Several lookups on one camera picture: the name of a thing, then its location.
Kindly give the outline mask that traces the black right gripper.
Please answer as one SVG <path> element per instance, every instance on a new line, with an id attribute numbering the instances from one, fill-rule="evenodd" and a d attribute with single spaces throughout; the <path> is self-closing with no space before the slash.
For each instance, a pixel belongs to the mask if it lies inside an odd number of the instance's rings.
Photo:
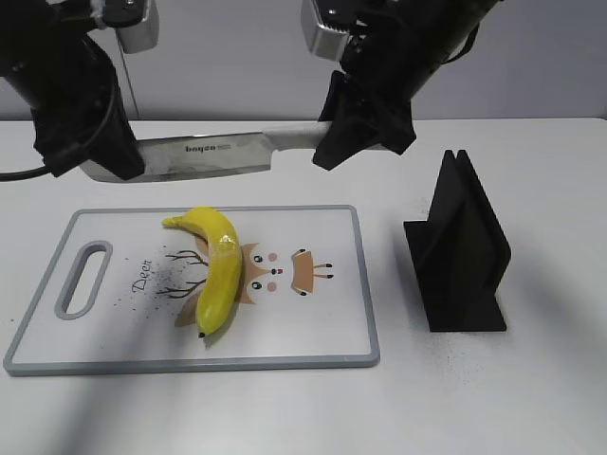
<path id="1" fill-rule="evenodd" d="M 443 65 L 468 54 L 495 1 L 358 1 L 353 38 L 331 75 L 320 121 L 328 121 L 312 162 L 335 169 L 382 147 L 403 154 L 416 140 L 410 100 Z"/>

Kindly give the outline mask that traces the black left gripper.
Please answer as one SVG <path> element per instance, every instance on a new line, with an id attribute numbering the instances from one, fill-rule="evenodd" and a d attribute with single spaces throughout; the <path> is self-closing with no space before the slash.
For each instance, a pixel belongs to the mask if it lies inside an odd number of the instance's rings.
<path id="1" fill-rule="evenodd" d="M 88 160 L 120 180 L 143 174 L 116 69 L 90 37 L 118 27 L 117 1 L 1 3 L 1 77 L 30 106 L 34 148 L 55 176 Z"/>

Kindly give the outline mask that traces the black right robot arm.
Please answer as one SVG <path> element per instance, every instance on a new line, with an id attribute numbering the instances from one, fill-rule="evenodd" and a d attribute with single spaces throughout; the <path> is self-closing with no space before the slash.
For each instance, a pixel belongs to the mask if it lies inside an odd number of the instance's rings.
<path id="1" fill-rule="evenodd" d="M 339 63 L 319 116 L 329 124 L 313 156 L 332 170 L 381 146 L 415 141 L 412 99 L 442 66 L 469 53 L 493 1 L 304 1 L 308 51 Z"/>

